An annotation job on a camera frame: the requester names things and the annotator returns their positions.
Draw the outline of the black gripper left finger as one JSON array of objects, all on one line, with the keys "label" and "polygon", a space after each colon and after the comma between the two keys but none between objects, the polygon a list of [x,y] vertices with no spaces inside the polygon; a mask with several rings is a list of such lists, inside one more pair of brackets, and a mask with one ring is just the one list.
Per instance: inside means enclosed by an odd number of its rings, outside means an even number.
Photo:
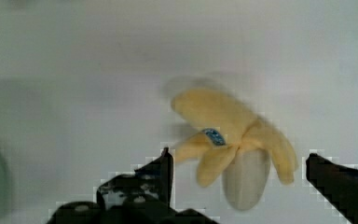
[{"label": "black gripper left finger", "polygon": [[218,224],[194,209],[171,207],[173,157],[167,148],[129,175],[101,184],[94,202],[61,205],[47,224]]}]

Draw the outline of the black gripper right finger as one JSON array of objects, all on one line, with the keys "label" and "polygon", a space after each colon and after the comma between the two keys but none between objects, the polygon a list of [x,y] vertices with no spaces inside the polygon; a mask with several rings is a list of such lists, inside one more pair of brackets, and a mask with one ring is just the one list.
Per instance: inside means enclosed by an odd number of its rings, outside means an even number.
[{"label": "black gripper right finger", "polygon": [[306,159],[306,178],[351,224],[358,224],[358,169],[311,153]]}]

